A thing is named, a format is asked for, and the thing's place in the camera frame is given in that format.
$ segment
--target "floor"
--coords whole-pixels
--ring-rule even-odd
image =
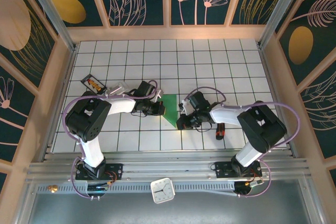
[[[86,91],[80,81],[89,73],[107,87],[122,80],[133,89],[141,80],[154,79],[165,94],[177,94],[179,101],[201,86],[221,90],[228,105],[273,101],[253,39],[82,41],[65,105]],[[210,103],[222,100],[212,90],[202,92]],[[224,140],[218,141],[215,127],[203,133],[178,131],[162,116],[121,113],[108,116],[99,142],[103,152],[240,149],[245,145],[241,128],[226,124]],[[202,130],[206,129],[209,126],[204,125]],[[79,152],[60,120],[51,152]]]

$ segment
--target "metal bracket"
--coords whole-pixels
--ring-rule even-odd
[[[117,180],[121,180],[122,177],[122,169],[123,169],[123,164],[106,164],[105,165],[105,171],[104,174],[99,178],[99,180],[111,180],[110,174],[113,176],[114,179],[114,174],[117,175]],[[76,172],[76,180],[95,180],[91,178],[83,168],[82,164],[79,164],[77,167],[77,172]]]
[[[253,162],[251,167],[253,172],[258,177],[262,177],[261,167],[259,162]],[[232,168],[231,162],[215,162],[215,169],[217,178],[237,178],[237,173]],[[254,173],[249,172],[242,176],[242,178],[253,178]]]

